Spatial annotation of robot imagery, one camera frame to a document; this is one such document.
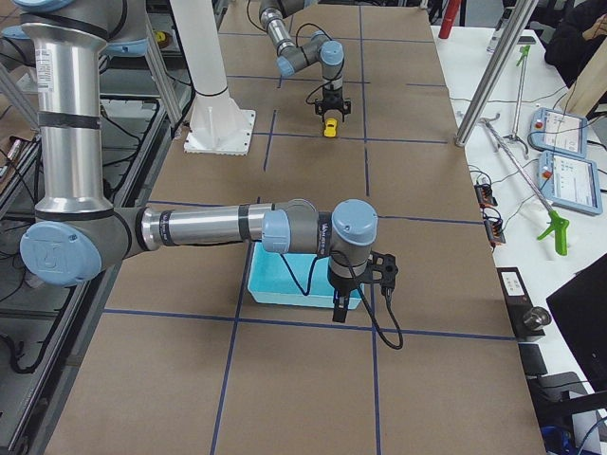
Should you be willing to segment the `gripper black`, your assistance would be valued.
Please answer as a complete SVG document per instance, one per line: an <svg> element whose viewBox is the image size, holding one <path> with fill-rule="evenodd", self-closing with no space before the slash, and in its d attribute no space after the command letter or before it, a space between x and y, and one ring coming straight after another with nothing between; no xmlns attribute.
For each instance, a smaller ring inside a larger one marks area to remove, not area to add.
<svg viewBox="0 0 607 455"><path fill-rule="evenodd" d="M340 264L330 264L327 277L334 289L332 320L344 323L347 318L349 298L353 296L361 298L364 295L364 276L358 274L356 268L350 270Z"/></svg>
<svg viewBox="0 0 607 455"><path fill-rule="evenodd" d="M315 114L322 122L325 122L325 110L339 110L341 120L351 114L352 103L350 99L342 99L342 87L336 87L334 84L326 84L322 88L322 100L314 100Z"/></svg>

